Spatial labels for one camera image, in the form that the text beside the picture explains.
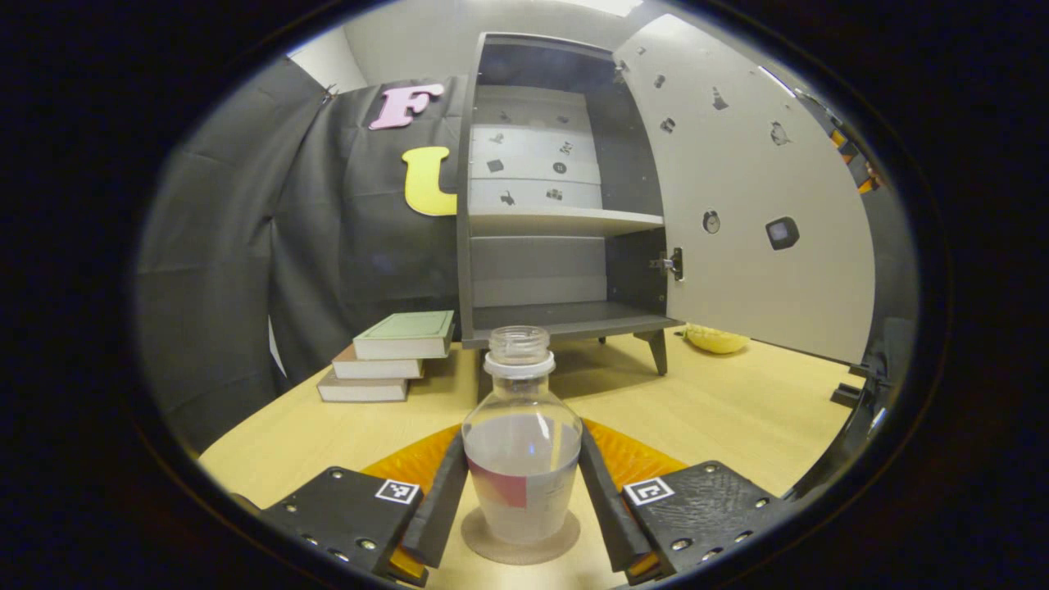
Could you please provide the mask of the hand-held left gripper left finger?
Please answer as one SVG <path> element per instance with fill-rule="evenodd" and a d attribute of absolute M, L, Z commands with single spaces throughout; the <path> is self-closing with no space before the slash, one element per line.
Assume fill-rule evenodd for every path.
<path fill-rule="evenodd" d="M 262 519 L 356 574 L 422 588 L 441 565 L 465 482 L 461 430 L 438 430 L 360 470 L 331 465 Z"/>

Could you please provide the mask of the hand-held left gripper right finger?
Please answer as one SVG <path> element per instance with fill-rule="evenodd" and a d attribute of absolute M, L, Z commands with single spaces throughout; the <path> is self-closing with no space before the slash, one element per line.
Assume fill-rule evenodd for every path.
<path fill-rule="evenodd" d="M 611 568 L 629 585 L 729 556 L 789 507 L 719 461 L 685 465 L 607 426 L 584 427 L 579 468 Z"/>

